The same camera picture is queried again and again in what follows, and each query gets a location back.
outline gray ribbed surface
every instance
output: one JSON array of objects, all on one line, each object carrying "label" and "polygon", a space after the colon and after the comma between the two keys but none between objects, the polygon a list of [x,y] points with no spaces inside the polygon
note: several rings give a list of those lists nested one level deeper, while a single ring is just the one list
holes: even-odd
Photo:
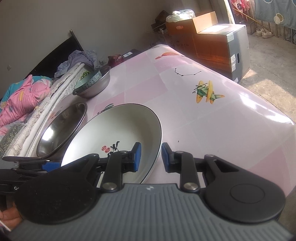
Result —
[{"label": "gray ribbed surface", "polygon": [[61,225],[23,221],[10,234],[12,241],[140,241],[140,240],[289,240],[292,235],[276,221],[240,225],[214,216],[198,195],[174,184],[126,184],[104,194],[85,216]]}]

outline large cardboard box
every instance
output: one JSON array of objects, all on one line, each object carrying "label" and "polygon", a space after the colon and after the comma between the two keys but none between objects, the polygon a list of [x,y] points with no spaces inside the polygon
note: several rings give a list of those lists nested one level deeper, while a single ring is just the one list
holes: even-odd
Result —
[{"label": "large cardboard box", "polygon": [[218,23],[215,12],[209,12],[192,19],[166,23],[168,33],[170,35],[176,34],[196,34],[210,26]]},{"label": "large cardboard box", "polygon": [[179,34],[172,38],[178,52],[235,82],[250,68],[245,25],[217,24],[198,34]]}]

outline black headboard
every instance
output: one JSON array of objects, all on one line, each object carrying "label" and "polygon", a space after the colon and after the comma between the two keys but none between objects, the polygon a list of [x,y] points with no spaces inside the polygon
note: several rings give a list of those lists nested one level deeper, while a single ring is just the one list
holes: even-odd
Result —
[{"label": "black headboard", "polygon": [[75,50],[83,51],[73,31],[70,30],[71,37],[56,47],[48,56],[46,56],[28,75],[43,75],[54,78],[57,67]]}]

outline yellow and green airplane illustration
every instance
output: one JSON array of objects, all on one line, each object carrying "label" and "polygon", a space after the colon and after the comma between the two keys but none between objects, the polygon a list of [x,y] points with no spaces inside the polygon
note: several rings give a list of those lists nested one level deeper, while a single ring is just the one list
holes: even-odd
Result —
[{"label": "yellow and green airplane illustration", "polygon": [[215,99],[223,98],[224,95],[215,95],[213,90],[213,83],[209,80],[208,83],[204,83],[202,80],[196,85],[196,88],[192,93],[196,93],[196,103],[199,103],[204,96],[207,97],[205,102],[210,101],[211,104],[214,103]]}]

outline finger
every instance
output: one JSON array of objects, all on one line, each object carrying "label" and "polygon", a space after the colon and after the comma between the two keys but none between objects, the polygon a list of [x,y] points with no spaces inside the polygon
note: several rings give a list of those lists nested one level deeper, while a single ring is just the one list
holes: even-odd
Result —
[{"label": "finger", "polygon": [[3,211],[2,214],[3,214],[2,221],[20,217],[20,214],[16,207],[11,207],[10,209]]},{"label": "finger", "polygon": [[11,220],[2,220],[2,222],[10,229],[15,228],[18,224],[20,224],[21,221],[22,221],[22,218],[14,218]]}]

